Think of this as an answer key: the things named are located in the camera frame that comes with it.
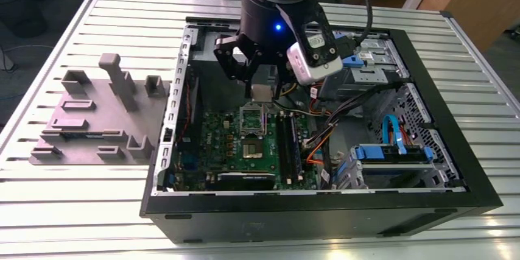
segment yellow wire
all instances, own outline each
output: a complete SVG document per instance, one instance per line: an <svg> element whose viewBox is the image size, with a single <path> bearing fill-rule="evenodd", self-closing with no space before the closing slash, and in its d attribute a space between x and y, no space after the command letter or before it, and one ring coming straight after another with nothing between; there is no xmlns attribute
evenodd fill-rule
<svg viewBox="0 0 520 260"><path fill-rule="evenodd" d="M307 157L307 161L311 161L311 158L312 158L313 154L316 153L317 149L321 147L321 145L325 143L327 139L331 137L332 131L333 131L333 129L327 134L327 136L323 138L321 142L317 144L317 147L315 148L315 150L311 152L309 156Z"/></svg>
<svg viewBox="0 0 520 260"><path fill-rule="evenodd" d="M287 91L284 91L284 92L280 94L280 97L288 95L288 94L296 89L296 87L297 87L297 84L295 83L295 84L292 85L292 87L291 87Z"/></svg>

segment green circuit board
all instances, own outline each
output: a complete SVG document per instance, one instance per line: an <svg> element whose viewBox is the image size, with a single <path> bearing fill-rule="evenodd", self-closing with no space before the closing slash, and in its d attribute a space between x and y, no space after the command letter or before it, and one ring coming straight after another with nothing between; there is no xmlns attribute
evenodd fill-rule
<svg viewBox="0 0 520 260"><path fill-rule="evenodd" d="M260 120L248 114L240 119L239 111L205 112L196 170L184 173L184 186L189 191L204 191L208 173L268 173L276 176L275 189L316 189L315 171L303 172L303 180L287 184L280 176L277 152L276 114L265 114L265 135L241 135L240 123L259 128ZM307 117L295 116L300 142L309 137Z"/></svg>

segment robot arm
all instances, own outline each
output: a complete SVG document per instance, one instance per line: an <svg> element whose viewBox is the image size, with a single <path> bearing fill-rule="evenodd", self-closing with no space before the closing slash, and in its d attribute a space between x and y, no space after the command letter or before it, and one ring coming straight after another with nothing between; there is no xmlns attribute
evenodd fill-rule
<svg viewBox="0 0 520 260"><path fill-rule="evenodd" d="M245 83L247 97L259 65L276 65L277 99L281 87L295 79L308 85L339 72L341 59L357 46L351 38L335 38L317 0L243 0L240 32L217 40L215 55L228 78ZM247 57L244 65L231 54L236 47Z"/></svg>

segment open computer tower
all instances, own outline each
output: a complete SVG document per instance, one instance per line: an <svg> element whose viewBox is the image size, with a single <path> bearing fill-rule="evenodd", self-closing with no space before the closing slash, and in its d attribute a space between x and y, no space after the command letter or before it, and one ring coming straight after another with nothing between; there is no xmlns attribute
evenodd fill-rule
<svg viewBox="0 0 520 260"><path fill-rule="evenodd" d="M276 69L245 99L213 55L237 29L189 19L184 30L140 211L173 242L408 236L501 206L404 31L373 29L337 74L272 103ZM309 147L359 96L327 148Z"/></svg>

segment gray block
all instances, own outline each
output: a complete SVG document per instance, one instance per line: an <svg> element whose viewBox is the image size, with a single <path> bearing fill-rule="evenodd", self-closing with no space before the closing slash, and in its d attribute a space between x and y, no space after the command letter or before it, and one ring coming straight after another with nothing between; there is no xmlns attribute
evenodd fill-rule
<svg viewBox="0 0 520 260"><path fill-rule="evenodd" d="M65 91L73 95L85 95L84 85L91 83L91 79L88 79L87 73L83 70L69 70L67 71L61 84L65 88Z"/></svg>
<svg viewBox="0 0 520 260"><path fill-rule="evenodd" d="M32 164L148 164L147 159L133 158L127 150L128 136L132 135L137 140L144 135L148 137L151 145L155 147L159 141L161 123L164 117L164 108L167 97L149 98L145 90L144 80L136 80L135 101L139 111L127 112L117 97L112 94L109 88L111 80L92 79L91 84L84 85L88 98L96 105L95 110L76 111L64 110L61 107L55 108L55 112L47 130L37 146L56 146L61 155L59 160L40 160L35 156L29 158ZM75 100L73 97L64 93L59 105L65 101ZM88 121L88 129L64 129L52 128L51 124L56 119L79 119ZM99 155L99 146L119 146L124 153L120 160L103 160Z"/></svg>
<svg viewBox="0 0 520 260"><path fill-rule="evenodd" d="M31 155L39 160L59 160L61 158L61 151L56 146L36 146L32 149Z"/></svg>
<svg viewBox="0 0 520 260"><path fill-rule="evenodd" d="M148 97L165 97L165 89L160 76L147 76L144 81Z"/></svg>
<svg viewBox="0 0 520 260"><path fill-rule="evenodd" d="M59 133L47 133L48 130L44 130L41 132L41 139L45 140L45 142L51 145L53 145L53 142L64 142L65 138Z"/></svg>
<svg viewBox="0 0 520 260"><path fill-rule="evenodd" d="M132 158L149 158L153 151L153 146L149 143L147 135L143 136L143 141L137 143L136 138L131 135L128 137L127 149Z"/></svg>
<svg viewBox="0 0 520 260"><path fill-rule="evenodd" d="M121 57L117 54L103 53L99 59L99 67L104 69L111 77L112 91L121 100L123 106L128 112L136 111L137 103L133 100L135 86L132 77L121 72L120 68Z"/></svg>
<svg viewBox="0 0 520 260"><path fill-rule="evenodd" d="M65 111L88 111L96 109L96 104L92 100L65 100L61 108Z"/></svg>
<svg viewBox="0 0 520 260"><path fill-rule="evenodd" d="M96 154L103 160L120 160L124 158L124 152L119 146L99 146Z"/></svg>
<svg viewBox="0 0 520 260"><path fill-rule="evenodd" d="M85 119L53 119L53 122L51 123L52 128L60 128L60 129L87 129L88 128L88 122Z"/></svg>
<svg viewBox="0 0 520 260"><path fill-rule="evenodd" d="M123 129L104 129L103 138L105 141L127 142L128 135Z"/></svg>

